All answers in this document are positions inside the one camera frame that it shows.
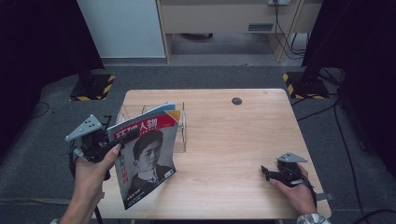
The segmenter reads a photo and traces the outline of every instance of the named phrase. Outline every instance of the human hand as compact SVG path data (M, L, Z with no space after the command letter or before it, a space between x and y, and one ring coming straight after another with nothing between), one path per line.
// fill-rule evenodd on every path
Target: human hand
M96 205L102 199L106 171L114 165L119 152L120 144L109 150L101 162L93 163L85 158L76 160L75 189L61 223L89 223Z
M297 163L301 173L308 178L308 172L305 168ZM312 198L311 191L305 184L299 184L293 188L289 188L282 182L270 179L271 184L273 184L277 189L279 189L288 198L291 206L301 215L317 213L317 208L315 207L314 199Z

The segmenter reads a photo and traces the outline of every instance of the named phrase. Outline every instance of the black tripod base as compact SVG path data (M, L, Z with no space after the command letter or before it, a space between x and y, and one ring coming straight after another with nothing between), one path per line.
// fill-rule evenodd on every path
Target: black tripod base
M92 75L91 83L84 85L81 78L70 94L71 101L103 100L113 84L113 75Z
M329 92L323 81L316 79L315 83L309 88L301 88L300 82L303 78L303 72L288 72L283 75L283 80L286 83L290 97L292 99L323 99L329 98Z

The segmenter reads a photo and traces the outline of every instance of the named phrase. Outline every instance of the power strip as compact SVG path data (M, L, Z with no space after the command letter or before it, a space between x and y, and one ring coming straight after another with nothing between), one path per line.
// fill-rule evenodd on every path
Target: power strip
M290 0L268 0L268 6L274 6L276 2L279 6L290 5Z

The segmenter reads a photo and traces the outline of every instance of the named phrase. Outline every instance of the yellow and black hazard tape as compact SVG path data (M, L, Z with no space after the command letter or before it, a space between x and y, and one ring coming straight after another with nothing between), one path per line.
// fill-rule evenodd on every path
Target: yellow and black hazard tape
M326 95L320 94L300 94L294 91L293 85L290 82L288 74L283 74L283 80L286 83L286 87L288 88L289 95L291 99L325 99Z
M113 85L114 78L116 78L116 76L114 76L114 75L109 76L107 85L103 89L103 93L101 95L95 95L95 96L80 95L80 96L76 96L76 97L70 97L70 100L71 101L103 100L107 97L108 92L111 89L111 85Z

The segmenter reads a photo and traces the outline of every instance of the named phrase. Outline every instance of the magazine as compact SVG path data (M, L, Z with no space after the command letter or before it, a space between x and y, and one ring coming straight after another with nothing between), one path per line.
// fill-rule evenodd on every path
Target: magazine
M167 103L107 129L110 141L132 129L140 130L125 144L115 163L125 210L176 172L173 151L180 115L175 104Z

